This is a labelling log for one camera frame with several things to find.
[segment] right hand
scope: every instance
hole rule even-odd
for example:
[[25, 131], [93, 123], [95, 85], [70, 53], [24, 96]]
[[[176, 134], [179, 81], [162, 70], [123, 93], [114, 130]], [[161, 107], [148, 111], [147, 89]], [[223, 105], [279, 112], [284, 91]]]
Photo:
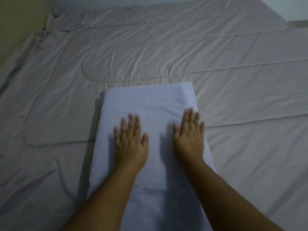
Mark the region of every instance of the right hand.
[[199, 124], [199, 120], [200, 114], [189, 108], [184, 112], [181, 129], [178, 124], [173, 126], [173, 151], [183, 164], [203, 160], [205, 124]]

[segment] forearm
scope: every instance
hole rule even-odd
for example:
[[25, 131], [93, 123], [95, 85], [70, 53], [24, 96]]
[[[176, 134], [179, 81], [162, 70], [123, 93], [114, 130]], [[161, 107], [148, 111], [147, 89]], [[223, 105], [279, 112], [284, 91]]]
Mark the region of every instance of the forearm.
[[229, 186], [204, 161], [186, 162], [185, 169], [215, 231], [282, 231]]
[[138, 170], [117, 166], [62, 231], [117, 231]]

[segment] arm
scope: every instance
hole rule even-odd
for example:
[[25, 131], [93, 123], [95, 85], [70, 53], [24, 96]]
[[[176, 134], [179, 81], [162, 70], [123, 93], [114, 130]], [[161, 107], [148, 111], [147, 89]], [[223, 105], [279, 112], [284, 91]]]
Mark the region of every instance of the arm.
[[185, 111], [181, 130], [174, 126], [173, 147], [213, 230], [283, 231], [207, 166], [202, 158], [205, 124], [199, 125], [199, 119], [193, 109]]
[[127, 129], [125, 118], [121, 122], [121, 133], [115, 128], [114, 171], [94, 192], [62, 231], [117, 231], [128, 202], [135, 178], [148, 158], [148, 134], [141, 140], [139, 117], [136, 122], [129, 115]]

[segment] white bedsheet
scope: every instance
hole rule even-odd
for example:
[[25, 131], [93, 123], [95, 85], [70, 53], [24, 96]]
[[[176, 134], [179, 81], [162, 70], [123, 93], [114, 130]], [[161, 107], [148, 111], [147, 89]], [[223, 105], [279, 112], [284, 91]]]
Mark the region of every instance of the white bedsheet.
[[284, 229], [308, 227], [308, 37], [260, 0], [47, 19], [0, 66], [0, 226], [59, 230], [89, 187], [99, 94], [192, 82], [215, 167]]
[[[114, 126], [137, 113], [142, 132], [149, 133], [149, 157], [135, 180], [121, 230], [212, 230], [172, 152], [172, 125], [181, 122], [185, 108], [198, 111], [193, 84], [113, 88], [101, 96], [88, 196], [114, 167]], [[203, 157], [215, 170], [206, 138]]]

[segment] finger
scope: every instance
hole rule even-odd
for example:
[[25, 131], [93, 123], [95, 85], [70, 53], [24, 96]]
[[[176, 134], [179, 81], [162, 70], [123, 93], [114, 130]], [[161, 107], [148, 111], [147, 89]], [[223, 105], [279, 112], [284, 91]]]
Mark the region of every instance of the finger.
[[180, 136], [180, 128], [178, 124], [173, 125], [173, 137], [174, 139], [178, 139]]
[[204, 133], [204, 131], [205, 131], [205, 123], [201, 122], [201, 124], [200, 124], [200, 132]]
[[128, 115], [128, 136], [131, 138], [134, 135], [134, 128], [135, 128], [135, 122], [134, 122], [134, 116], [133, 114]]
[[135, 126], [134, 136], [136, 136], [137, 140], [140, 141], [140, 138], [141, 138], [141, 123], [140, 123], [140, 118], [139, 118], [138, 115], [136, 115], [136, 126]]
[[189, 130], [189, 109], [185, 109], [182, 124], [181, 124], [181, 133]]
[[195, 130], [196, 127], [195, 127], [195, 124], [194, 124], [195, 117], [194, 117], [194, 114], [193, 114], [193, 108], [190, 108], [188, 118], [189, 118], [189, 129], [191, 131]]
[[147, 151], [149, 150], [149, 134], [147, 132], [145, 132], [142, 136], [141, 144], [143, 145], [144, 149]]
[[199, 112], [196, 112], [196, 115], [195, 115], [195, 126], [196, 126], [196, 130], [199, 130], [199, 121], [200, 121], [200, 113]]
[[125, 139], [126, 138], [126, 132], [127, 132], [127, 124], [126, 124], [126, 119], [123, 117], [121, 119], [121, 139]]
[[114, 137], [115, 137], [115, 145], [119, 146], [120, 145], [120, 133], [117, 127], [114, 128]]

